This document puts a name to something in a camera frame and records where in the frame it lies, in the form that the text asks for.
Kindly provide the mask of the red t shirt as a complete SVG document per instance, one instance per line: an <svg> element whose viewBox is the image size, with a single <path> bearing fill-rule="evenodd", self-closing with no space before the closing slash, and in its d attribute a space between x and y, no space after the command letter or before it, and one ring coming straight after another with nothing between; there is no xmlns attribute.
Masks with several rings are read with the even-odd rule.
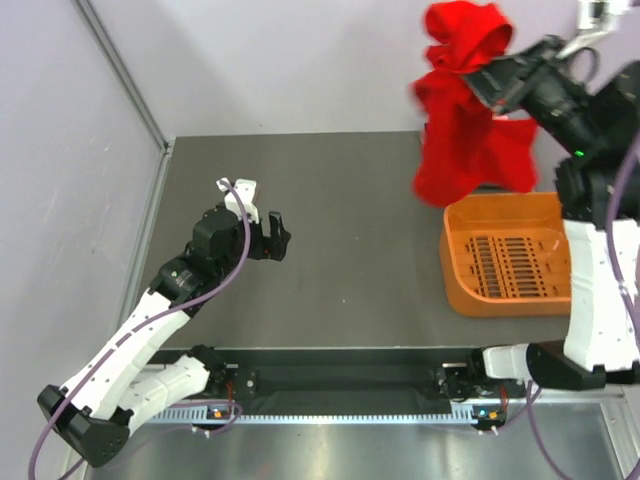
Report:
<svg viewBox="0 0 640 480"><path fill-rule="evenodd" d="M506 52L510 20L494 3L444 1L426 9L423 25L432 39L425 51L431 69L411 85L426 116L414 193L445 207L484 185L530 192L536 123L495 115L463 80Z"/></svg>

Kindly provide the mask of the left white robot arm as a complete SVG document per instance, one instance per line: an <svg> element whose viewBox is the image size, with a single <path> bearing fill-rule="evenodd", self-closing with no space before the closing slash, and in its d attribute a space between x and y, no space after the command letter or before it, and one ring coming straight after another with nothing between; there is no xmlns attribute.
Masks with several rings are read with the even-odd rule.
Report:
<svg viewBox="0 0 640 480"><path fill-rule="evenodd" d="M89 465L108 464L138 428L180 401L225 392L226 365L202 345L155 376L136 378L246 260L284 259L291 235L280 213L269 213L268 222L264 232L245 207L219 204L205 212L184 251L160 268L100 353L64 385L48 385L39 394L53 430Z"/></svg>

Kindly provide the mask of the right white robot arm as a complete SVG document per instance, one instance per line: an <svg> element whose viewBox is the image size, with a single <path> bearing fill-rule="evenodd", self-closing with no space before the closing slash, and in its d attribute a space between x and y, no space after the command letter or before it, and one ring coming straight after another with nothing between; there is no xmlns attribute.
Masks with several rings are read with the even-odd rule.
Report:
<svg viewBox="0 0 640 480"><path fill-rule="evenodd" d="M466 380L487 396L504 379L585 391L639 381L639 65L589 93L547 36L493 60L465 82L492 112L526 112L567 155L555 169L570 253L570 317L562 340L474 353Z"/></svg>

